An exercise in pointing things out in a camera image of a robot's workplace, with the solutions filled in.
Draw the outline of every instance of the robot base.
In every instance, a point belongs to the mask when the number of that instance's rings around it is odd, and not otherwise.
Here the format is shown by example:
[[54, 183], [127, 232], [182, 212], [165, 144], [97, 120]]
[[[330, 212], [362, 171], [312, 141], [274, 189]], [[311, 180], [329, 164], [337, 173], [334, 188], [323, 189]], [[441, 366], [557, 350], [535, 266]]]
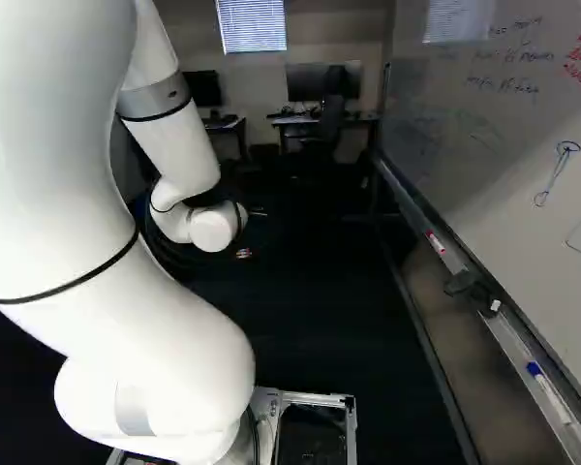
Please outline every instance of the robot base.
[[[258, 430], [259, 465], [326, 463], [357, 465], [355, 399], [256, 387], [232, 448], [215, 465], [254, 465], [252, 421]], [[107, 465], [170, 464], [115, 449]]]

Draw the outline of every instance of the black cable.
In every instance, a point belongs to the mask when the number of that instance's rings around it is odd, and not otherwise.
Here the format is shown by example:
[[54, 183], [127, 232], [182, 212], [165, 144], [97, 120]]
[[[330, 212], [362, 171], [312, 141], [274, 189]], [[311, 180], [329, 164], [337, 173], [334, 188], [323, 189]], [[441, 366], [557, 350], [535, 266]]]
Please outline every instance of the black cable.
[[260, 439], [259, 439], [259, 424], [254, 416], [254, 411], [252, 407], [248, 406], [248, 421], [252, 428], [253, 441], [252, 445], [254, 447], [254, 465], [260, 465]]
[[227, 249], [217, 252], [208, 253], [196, 248], [193, 244], [178, 244], [169, 240], [164, 233], [159, 229], [150, 213], [151, 206], [151, 191], [146, 196], [145, 211], [143, 219], [142, 233], [146, 239], [151, 252], [165, 267], [168, 267], [170, 274], [173, 271], [187, 271], [193, 270], [195, 267], [210, 266], [218, 264], [219, 262], [227, 262], [236, 257], [238, 250], [238, 241], [243, 232], [243, 222], [240, 218], [238, 206], [235, 205], [235, 212], [237, 212], [239, 230], [240, 232], [234, 238]]
[[69, 283], [63, 284], [53, 289], [49, 289], [39, 294], [28, 295], [26, 297], [0, 298], [0, 305], [21, 305], [24, 303], [30, 303], [37, 300], [42, 300], [44, 298], [52, 297], [54, 295], [59, 295], [68, 291], [69, 289], [76, 288], [77, 286], [80, 286], [90, 281], [91, 279], [99, 276], [101, 273], [107, 271], [116, 263], [118, 263], [123, 257], [125, 257], [129, 253], [130, 250], [132, 250], [132, 247], [136, 245], [136, 242], [138, 242], [138, 237], [139, 230], [138, 228], [134, 228], [134, 233], [132, 234], [131, 239], [129, 239], [129, 242], [127, 242], [127, 244], [121, 250], [119, 250], [111, 259], [107, 260], [105, 263], [100, 264], [95, 269], [88, 271], [86, 274], [83, 274], [77, 279], [70, 281]]

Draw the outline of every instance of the blue marker drawing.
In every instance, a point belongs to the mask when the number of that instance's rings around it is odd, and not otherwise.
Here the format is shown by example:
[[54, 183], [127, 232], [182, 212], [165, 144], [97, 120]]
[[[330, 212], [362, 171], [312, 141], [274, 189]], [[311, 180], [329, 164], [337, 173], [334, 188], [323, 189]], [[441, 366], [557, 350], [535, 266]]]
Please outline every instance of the blue marker drawing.
[[551, 189], [555, 185], [555, 182], [560, 177], [560, 174], [564, 172], [566, 169], [566, 165], [570, 161], [570, 155], [576, 152], [581, 151], [581, 145], [577, 142], [573, 142], [572, 140], [562, 140], [560, 143], [557, 144], [555, 147], [555, 151], [558, 154], [558, 160], [553, 169], [553, 173], [551, 174], [551, 178], [549, 182], [547, 182], [546, 187], [543, 191], [538, 192], [534, 196], [534, 205], [538, 207], [543, 207], [546, 205], [546, 201], [551, 193]]

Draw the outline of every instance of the desktop computer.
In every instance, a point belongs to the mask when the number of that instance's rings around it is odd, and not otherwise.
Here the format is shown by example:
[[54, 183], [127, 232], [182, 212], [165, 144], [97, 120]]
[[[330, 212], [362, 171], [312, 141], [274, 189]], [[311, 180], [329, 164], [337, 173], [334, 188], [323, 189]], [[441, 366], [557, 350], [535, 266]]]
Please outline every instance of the desktop computer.
[[199, 108], [215, 108], [224, 104], [217, 71], [187, 71], [183, 76]]
[[344, 63], [288, 63], [287, 88], [289, 102], [320, 102], [324, 95], [325, 75], [330, 66], [344, 66], [347, 71], [347, 100], [357, 100], [361, 95], [361, 62]]

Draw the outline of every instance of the office chair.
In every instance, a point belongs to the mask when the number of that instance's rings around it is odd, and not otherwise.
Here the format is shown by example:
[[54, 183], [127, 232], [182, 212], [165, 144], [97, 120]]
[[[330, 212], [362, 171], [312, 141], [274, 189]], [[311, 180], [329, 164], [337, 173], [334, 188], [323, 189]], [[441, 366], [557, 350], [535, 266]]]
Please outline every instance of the office chair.
[[323, 82], [321, 111], [312, 111], [319, 122], [315, 131], [300, 140], [302, 149], [290, 153], [285, 161], [286, 171], [298, 179], [318, 182], [334, 170], [334, 152], [340, 142], [345, 121], [346, 95], [349, 76], [341, 65], [332, 65], [327, 70]]

